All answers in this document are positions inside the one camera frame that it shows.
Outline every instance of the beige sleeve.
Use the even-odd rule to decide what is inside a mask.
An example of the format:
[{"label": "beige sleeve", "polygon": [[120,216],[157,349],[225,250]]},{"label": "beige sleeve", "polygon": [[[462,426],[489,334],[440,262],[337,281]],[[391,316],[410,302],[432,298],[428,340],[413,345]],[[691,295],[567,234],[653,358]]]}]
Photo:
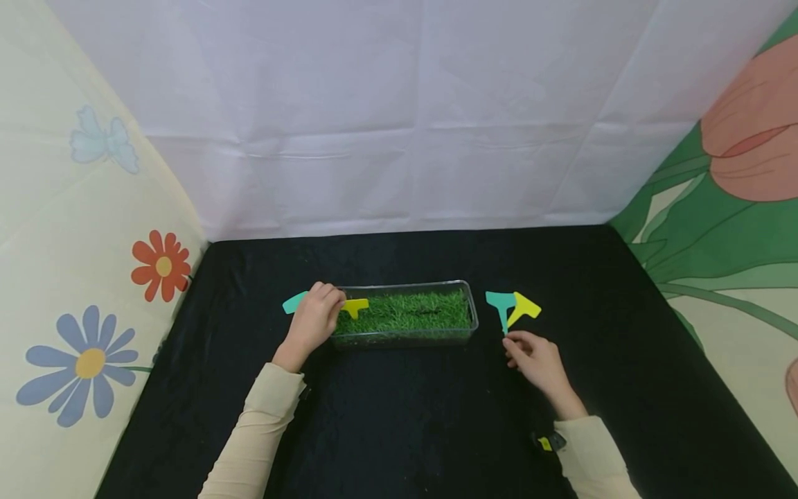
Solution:
[{"label": "beige sleeve", "polygon": [[579,499],[640,499],[618,446],[601,418],[555,422],[566,445],[557,452]]},{"label": "beige sleeve", "polygon": [[262,499],[277,445],[304,389],[301,374],[271,363],[263,367],[199,499]]}]

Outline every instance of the plastic container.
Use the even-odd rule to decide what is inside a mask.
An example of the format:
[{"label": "plastic container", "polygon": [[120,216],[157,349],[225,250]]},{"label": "plastic container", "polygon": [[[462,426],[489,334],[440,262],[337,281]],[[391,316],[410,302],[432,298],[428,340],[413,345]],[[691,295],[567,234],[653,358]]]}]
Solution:
[{"label": "plastic container", "polygon": [[[398,284],[393,286],[342,286],[347,299],[372,299],[374,297],[395,295],[418,295],[437,293],[447,295],[462,293],[465,306],[468,310],[469,324],[466,327],[443,327],[435,329],[411,329],[405,331],[367,331],[344,333],[336,331],[331,341],[339,350],[350,348],[375,348],[375,347],[427,347],[434,345],[462,345],[468,341],[471,334],[480,325],[476,317],[474,296],[471,287],[463,280],[442,281],[438,283]],[[369,310],[361,310],[361,317],[367,316]]]}]

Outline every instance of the pink tulip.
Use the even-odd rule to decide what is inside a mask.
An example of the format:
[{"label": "pink tulip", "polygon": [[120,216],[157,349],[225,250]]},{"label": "pink tulip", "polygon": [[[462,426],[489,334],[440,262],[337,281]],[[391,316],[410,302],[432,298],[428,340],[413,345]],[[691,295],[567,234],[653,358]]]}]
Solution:
[{"label": "pink tulip", "polygon": [[798,197],[798,36],[747,64],[701,120],[709,172],[732,196]]}]

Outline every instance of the artificial grass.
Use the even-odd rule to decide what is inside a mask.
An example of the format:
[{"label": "artificial grass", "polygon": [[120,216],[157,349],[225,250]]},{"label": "artificial grass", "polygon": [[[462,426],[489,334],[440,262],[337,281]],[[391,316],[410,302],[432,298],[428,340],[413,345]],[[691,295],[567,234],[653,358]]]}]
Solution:
[{"label": "artificial grass", "polygon": [[368,299],[369,308],[360,310],[357,320],[347,312],[338,316],[333,333],[338,344],[376,344],[403,338],[468,339],[470,335],[471,314],[462,289],[450,293],[375,295]]}]

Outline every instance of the green leaf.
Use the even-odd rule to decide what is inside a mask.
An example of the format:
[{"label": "green leaf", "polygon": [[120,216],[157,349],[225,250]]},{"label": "green leaf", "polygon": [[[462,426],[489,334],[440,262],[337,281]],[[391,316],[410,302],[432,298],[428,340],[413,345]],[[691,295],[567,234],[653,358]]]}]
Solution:
[{"label": "green leaf", "polygon": [[142,366],[120,366],[120,367],[122,369],[127,369],[127,370],[138,370],[138,371],[141,371],[143,373],[151,373],[152,372],[152,368],[151,367],[142,367]]},{"label": "green leaf", "polygon": [[643,185],[638,193],[632,198],[632,201],[623,209],[614,219],[610,220],[609,224],[618,231],[624,241],[631,243],[635,237],[638,236],[643,226],[646,224],[649,210],[651,208],[651,198],[660,192],[664,192],[672,187],[675,187],[687,180],[693,179],[703,173],[706,173],[709,168],[708,156],[699,158],[701,166],[696,168],[693,164],[689,168],[684,168],[682,171],[679,164],[674,165],[674,170],[668,175],[664,175],[659,180],[655,180],[652,176],[646,185]]},{"label": "green leaf", "polygon": [[681,284],[658,284],[659,291],[663,293],[674,293],[681,296],[692,296],[693,298],[703,299],[718,305],[736,308],[737,310],[751,315],[755,319],[759,319],[763,323],[767,323],[776,329],[782,330],[788,336],[798,340],[798,324],[793,321],[785,319],[776,312],[771,312],[767,308],[760,307],[755,303],[746,302],[743,299],[733,298],[732,296],[722,295],[715,291],[705,291],[690,286],[682,286]]},{"label": "green leaf", "polygon": [[665,247],[665,241],[649,241],[648,243],[632,243],[629,249],[641,265],[648,262],[649,258],[656,255]]},{"label": "green leaf", "polygon": [[[689,196],[675,203],[662,224],[649,234],[649,240],[667,241],[666,246],[652,257],[646,268],[652,279],[654,269],[662,262],[681,254],[716,226],[753,205],[751,201],[730,196],[715,184],[710,175],[704,176]],[[675,275],[668,280],[654,279],[654,282],[666,283],[679,277],[693,275]]]},{"label": "green leaf", "polygon": [[798,10],[794,10],[792,14],[790,14],[790,16],[781,23],[781,26],[779,26],[779,28],[772,35],[770,35],[770,38],[768,38],[764,45],[762,45],[757,55],[775,45],[780,44],[787,38],[795,36],[796,34],[798,34]]},{"label": "green leaf", "polygon": [[712,158],[705,154],[690,158],[667,169],[657,170],[646,183],[657,184],[673,177],[682,178],[687,176],[687,178],[693,178],[706,173],[709,170],[710,163],[712,163]]},{"label": "green leaf", "polygon": [[676,314],[679,320],[681,320],[682,326],[684,326],[687,332],[690,333],[690,336],[692,336],[693,339],[696,340],[696,343],[698,343],[698,348],[701,348],[701,351],[704,351],[704,345],[701,343],[701,339],[698,338],[698,334],[696,334],[696,328],[693,327],[693,324],[691,324],[689,320],[687,320],[687,318],[681,314],[680,311],[676,310],[673,307],[671,307],[670,310],[674,311],[674,314]]},{"label": "green leaf", "polygon": [[643,243],[645,243],[649,239],[649,236],[651,236],[651,232],[653,232],[654,230],[657,229],[657,227],[662,225],[662,222],[664,222],[665,218],[668,217],[668,212],[670,211],[670,209],[676,203],[678,203],[679,201],[685,199],[692,191],[694,191],[695,188],[698,186],[698,184],[701,182],[701,180],[704,179],[705,175],[706,175],[706,173],[702,173],[701,175],[699,175],[699,176],[695,177],[694,179],[692,179],[690,181],[690,183],[687,185],[687,187],[683,191],[681,191],[679,193],[679,195],[676,197],[675,200],[671,201],[670,204],[665,206],[662,209],[662,211],[657,213],[654,216],[654,218],[651,219],[651,221],[648,223],[648,225],[646,225],[646,228],[643,229],[643,233],[640,236],[640,240]]},{"label": "green leaf", "polygon": [[798,199],[750,203],[711,227],[684,251],[647,270],[654,282],[669,283],[685,277],[722,277],[762,265],[792,262],[798,262]]},{"label": "green leaf", "polygon": [[646,223],[653,190],[651,186],[644,185],[629,205],[610,220],[609,224],[618,231],[626,243],[631,243]]},{"label": "green leaf", "polygon": [[773,263],[749,268],[742,272],[717,278],[686,277],[673,284],[697,287],[707,291],[725,289],[798,288],[798,263]]},{"label": "green leaf", "polygon": [[701,123],[696,123],[685,138],[670,152],[667,158],[657,168],[657,172],[667,170],[668,168],[682,164],[685,161],[692,160],[695,157],[705,154],[704,146],[701,145]]}]

